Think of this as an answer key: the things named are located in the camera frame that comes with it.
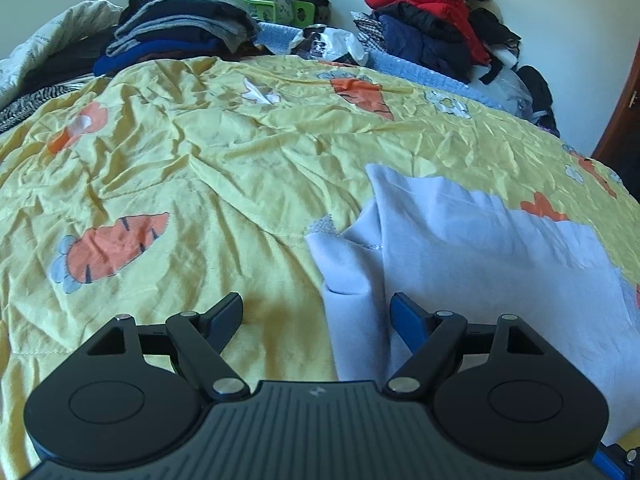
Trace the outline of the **black bag by wall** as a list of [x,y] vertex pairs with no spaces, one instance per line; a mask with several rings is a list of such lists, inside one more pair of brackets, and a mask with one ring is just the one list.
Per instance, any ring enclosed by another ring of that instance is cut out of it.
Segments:
[[544,76],[536,68],[529,65],[520,67],[516,74],[524,82],[525,87],[533,98],[532,123],[538,128],[551,133],[552,136],[559,138],[560,133],[552,110],[553,98]]

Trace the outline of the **brown wooden door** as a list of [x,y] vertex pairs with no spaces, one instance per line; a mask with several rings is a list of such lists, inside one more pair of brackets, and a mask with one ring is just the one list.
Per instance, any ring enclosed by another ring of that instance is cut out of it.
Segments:
[[616,172],[625,171],[639,159],[639,49],[592,156]]

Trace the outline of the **white floral duvet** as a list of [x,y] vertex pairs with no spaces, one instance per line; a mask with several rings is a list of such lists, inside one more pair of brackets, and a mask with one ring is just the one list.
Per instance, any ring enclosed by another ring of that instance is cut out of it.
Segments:
[[1,61],[1,131],[78,88],[113,39],[122,8],[107,0],[71,6]]

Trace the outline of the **white printed plastic bag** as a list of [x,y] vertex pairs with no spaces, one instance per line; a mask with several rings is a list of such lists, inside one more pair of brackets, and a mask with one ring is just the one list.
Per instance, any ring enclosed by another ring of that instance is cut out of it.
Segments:
[[305,27],[288,45],[291,54],[305,60],[366,66],[369,53],[348,30],[322,24]]

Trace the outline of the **navy blue jacket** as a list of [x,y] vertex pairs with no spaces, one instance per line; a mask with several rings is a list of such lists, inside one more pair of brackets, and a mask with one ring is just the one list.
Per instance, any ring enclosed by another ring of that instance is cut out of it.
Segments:
[[386,52],[467,84],[471,52],[457,27],[427,10],[398,1],[373,15],[382,25]]

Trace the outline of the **light purple small garment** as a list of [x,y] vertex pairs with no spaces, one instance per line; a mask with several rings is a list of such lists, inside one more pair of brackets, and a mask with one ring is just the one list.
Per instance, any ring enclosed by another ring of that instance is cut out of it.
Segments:
[[408,359],[390,326],[398,292],[472,323],[524,318],[604,394],[606,443],[639,425],[637,294],[589,226],[508,208],[443,177],[370,165],[373,195],[337,231],[315,221],[306,241],[321,287],[337,375],[382,382]]

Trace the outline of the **red padded jacket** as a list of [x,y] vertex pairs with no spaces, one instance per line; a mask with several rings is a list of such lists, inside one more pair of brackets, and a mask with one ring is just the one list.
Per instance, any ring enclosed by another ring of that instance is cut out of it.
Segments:
[[465,38],[472,62],[478,65],[489,64],[490,55],[472,29],[469,22],[470,10],[464,0],[364,0],[372,10],[382,9],[384,6],[401,1],[410,3],[422,11],[430,12],[450,25],[454,25]]

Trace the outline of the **stack of dark folded clothes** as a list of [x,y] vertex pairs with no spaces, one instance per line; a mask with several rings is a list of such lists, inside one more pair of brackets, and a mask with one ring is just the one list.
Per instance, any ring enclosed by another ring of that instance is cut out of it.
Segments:
[[129,0],[93,73],[113,75],[154,56],[235,54],[257,35],[250,14],[224,0]]

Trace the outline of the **light blue bed blanket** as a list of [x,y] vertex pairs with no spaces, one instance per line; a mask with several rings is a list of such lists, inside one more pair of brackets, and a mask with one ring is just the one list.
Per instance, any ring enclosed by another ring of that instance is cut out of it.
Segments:
[[[288,50],[290,50],[290,42],[299,32],[299,29],[295,27],[267,22],[259,22],[258,27],[257,40],[275,54],[287,54]],[[454,93],[462,96],[462,98],[477,101],[495,110],[504,110],[500,104],[488,98],[488,96],[485,96],[482,92],[469,87],[467,84],[462,84],[462,82],[434,72],[434,70],[416,65],[385,52],[371,52],[369,54],[367,68],[376,70],[382,74],[415,82],[416,84],[422,84],[422,86],[425,87]]]

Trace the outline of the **yellow carrot print quilt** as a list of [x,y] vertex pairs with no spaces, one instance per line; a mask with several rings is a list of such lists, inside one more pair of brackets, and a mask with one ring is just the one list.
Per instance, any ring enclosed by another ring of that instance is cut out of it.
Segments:
[[265,56],[152,61],[47,102],[1,138],[1,474],[37,463],[29,393],[119,313],[228,292],[247,380],[331,380],[305,236],[349,226],[381,164],[591,226],[639,281],[639,206],[607,166],[509,114],[367,70]]

